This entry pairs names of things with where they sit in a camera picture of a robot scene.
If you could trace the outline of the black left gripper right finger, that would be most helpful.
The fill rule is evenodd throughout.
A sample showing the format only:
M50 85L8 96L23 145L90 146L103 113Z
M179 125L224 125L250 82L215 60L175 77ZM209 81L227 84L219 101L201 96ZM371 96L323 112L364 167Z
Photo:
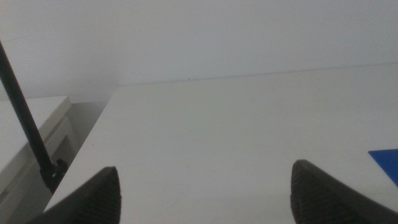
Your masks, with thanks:
M292 166L290 207L296 223L397 223L397 212L348 187L307 160Z

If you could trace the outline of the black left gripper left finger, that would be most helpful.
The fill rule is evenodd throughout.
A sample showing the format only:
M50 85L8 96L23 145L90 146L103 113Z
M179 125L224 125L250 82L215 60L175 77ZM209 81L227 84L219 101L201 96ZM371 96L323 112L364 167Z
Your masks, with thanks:
M105 167L29 224L118 224L121 188L115 167Z

